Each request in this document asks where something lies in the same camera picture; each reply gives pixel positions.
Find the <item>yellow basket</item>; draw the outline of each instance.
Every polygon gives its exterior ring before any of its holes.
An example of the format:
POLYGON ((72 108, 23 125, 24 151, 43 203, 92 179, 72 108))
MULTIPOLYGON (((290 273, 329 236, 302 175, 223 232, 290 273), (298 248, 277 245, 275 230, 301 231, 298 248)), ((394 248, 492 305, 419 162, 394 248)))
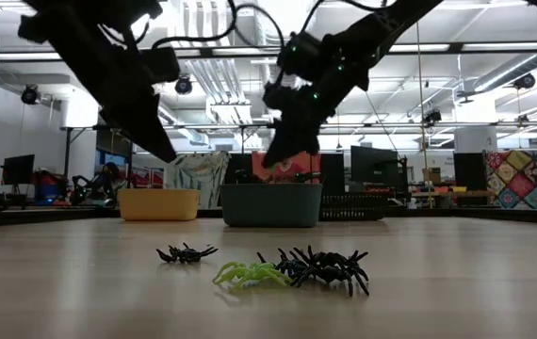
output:
POLYGON ((186 221, 197 217, 200 191, 193 189, 121 189, 120 215, 126 221, 186 221))

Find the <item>teal bin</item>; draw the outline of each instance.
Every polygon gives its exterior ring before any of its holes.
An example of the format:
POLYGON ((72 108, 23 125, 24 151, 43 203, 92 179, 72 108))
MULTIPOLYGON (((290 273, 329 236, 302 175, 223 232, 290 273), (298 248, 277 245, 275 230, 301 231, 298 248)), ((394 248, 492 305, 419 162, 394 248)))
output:
POLYGON ((314 227, 321 184, 223 185, 222 217, 232 227, 314 227))

